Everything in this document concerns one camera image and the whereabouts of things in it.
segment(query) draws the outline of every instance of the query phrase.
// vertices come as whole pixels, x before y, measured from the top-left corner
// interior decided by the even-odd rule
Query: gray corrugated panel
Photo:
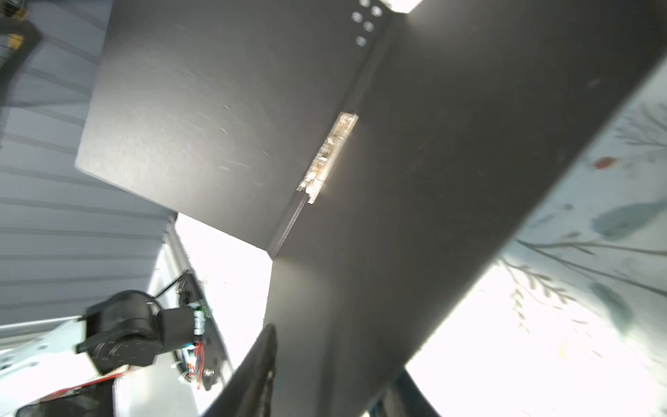
[[[4,109],[0,325],[144,290],[174,213],[74,168],[111,0],[31,4],[46,39]]]

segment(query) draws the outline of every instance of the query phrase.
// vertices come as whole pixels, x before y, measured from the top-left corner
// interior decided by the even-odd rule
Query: corrugated wall
[[[0,324],[146,289],[173,215],[74,168],[111,3],[30,3],[45,39],[3,110]]]

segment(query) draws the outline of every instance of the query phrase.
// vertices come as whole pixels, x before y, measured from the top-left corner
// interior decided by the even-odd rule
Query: gray slatted wall
[[[111,0],[32,1],[45,39],[17,76],[0,148],[0,324],[145,290],[174,213],[79,173]]]

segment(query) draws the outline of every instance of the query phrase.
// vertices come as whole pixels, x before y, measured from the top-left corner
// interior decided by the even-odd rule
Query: scratched metal surface
[[[77,167],[265,248],[380,23],[358,0],[117,0]]]
[[[273,417],[361,415],[660,58],[661,4],[426,0],[408,15],[273,263]]]

